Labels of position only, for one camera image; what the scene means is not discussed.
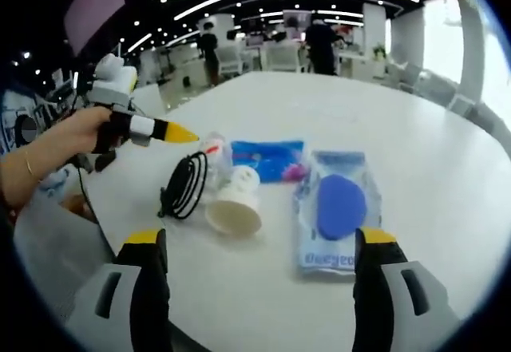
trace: white table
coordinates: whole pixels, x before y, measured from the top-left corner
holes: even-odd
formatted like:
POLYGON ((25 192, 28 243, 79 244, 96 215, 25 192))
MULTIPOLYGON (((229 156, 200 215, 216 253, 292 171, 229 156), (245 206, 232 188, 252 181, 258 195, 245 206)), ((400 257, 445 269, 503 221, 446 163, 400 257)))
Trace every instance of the white table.
MULTIPOLYGON (((249 73, 171 111, 199 135, 303 138, 309 148, 363 150, 382 193, 383 227, 420 260, 465 318, 488 293, 511 236, 511 163, 468 121, 428 101, 339 77, 249 73)), ((135 230, 160 225, 160 186, 196 144, 127 144, 88 182, 106 239, 118 251, 135 230)), ((213 351, 351 350, 352 283, 295 271, 292 184, 260 189, 263 228, 217 235, 200 220, 166 225, 169 317, 213 351)))

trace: white paper cup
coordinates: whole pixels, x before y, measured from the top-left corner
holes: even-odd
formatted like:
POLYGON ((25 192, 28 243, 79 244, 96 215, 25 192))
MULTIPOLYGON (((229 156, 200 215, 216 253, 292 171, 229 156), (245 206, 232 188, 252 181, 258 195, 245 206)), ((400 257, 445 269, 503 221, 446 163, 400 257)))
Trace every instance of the white paper cup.
POLYGON ((206 206, 206 220, 217 231, 227 235, 252 235, 261 228, 259 199, 254 193, 228 185, 206 206))
POLYGON ((248 166, 235 166, 232 169, 229 184, 235 186, 239 191, 254 193, 261 183, 257 171, 248 166))

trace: pink object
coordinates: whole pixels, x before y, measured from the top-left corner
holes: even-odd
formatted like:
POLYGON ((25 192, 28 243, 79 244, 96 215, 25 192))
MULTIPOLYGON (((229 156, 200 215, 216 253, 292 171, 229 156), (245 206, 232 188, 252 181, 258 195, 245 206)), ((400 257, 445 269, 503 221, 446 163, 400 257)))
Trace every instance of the pink object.
POLYGON ((125 0, 73 0, 65 14, 64 27, 74 55, 124 4, 125 0))

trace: chair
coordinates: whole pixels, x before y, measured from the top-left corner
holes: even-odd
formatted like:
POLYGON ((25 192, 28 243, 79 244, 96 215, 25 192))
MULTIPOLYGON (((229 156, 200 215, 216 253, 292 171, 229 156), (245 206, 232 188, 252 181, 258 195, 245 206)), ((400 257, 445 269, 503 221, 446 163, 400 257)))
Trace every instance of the chair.
POLYGON ((300 73, 299 47, 294 43, 268 43, 266 46, 268 71, 300 73))
POLYGON ((244 64, 237 45, 221 46, 215 50, 219 62, 219 75, 240 75, 244 64))
POLYGON ((461 94, 454 94, 454 98, 447 105, 447 109, 460 117, 467 117, 475 102, 461 94))
POLYGON ((418 80, 418 76, 421 73, 422 69, 413 63, 407 63, 405 69, 402 71, 398 88, 401 91, 406 91, 407 93, 414 92, 414 85, 418 80))
POLYGON ((458 85, 437 74, 424 70, 413 87, 413 93, 437 105, 447 107, 454 99, 458 85))
POLYGON ((499 117, 488 106, 479 104, 469 111, 466 119, 492 135, 495 122, 499 120, 499 117))

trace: black cable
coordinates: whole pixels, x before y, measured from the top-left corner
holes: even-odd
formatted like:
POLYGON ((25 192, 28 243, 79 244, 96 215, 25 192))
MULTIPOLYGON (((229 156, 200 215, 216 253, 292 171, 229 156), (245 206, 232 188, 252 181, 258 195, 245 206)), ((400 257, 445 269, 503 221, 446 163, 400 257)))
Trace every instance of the black cable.
POLYGON ((73 99, 73 104, 71 105, 71 109, 70 109, 71 111, 74 110, 74 106, 77 103, 77 99, 78 99, 78 92, 77 92, 77 90, 74 90, 74 99, 73 99))
POLYGON ((90 200, 89 200, 89 197, 87 196, 87 194, 85 194, 85 189, 83 187, 83 179, 81 178, 80 168, 77 165, 74 165, 74 167, 76 167, 76 169, 78 171, 78 178, 80 179, 81 194, 83 195, 85 202, 89 206, 89 210, 93 214, 94 220, 96 220, 96 223, 99 223, 99 221, 97 220, 96 212, 94 212, 94 210, 93 210, 93 205, 90 203, 90 200))
POLYGON ((158 216, 165 215, 178 220, 188 218, 199 203, 208 174, 208 157, 204 152, 196 152, 183 158, 170 177, 167 189, 160 194, 161 210, 158 216), (188 207, 192 199, 195 202, 188 207))

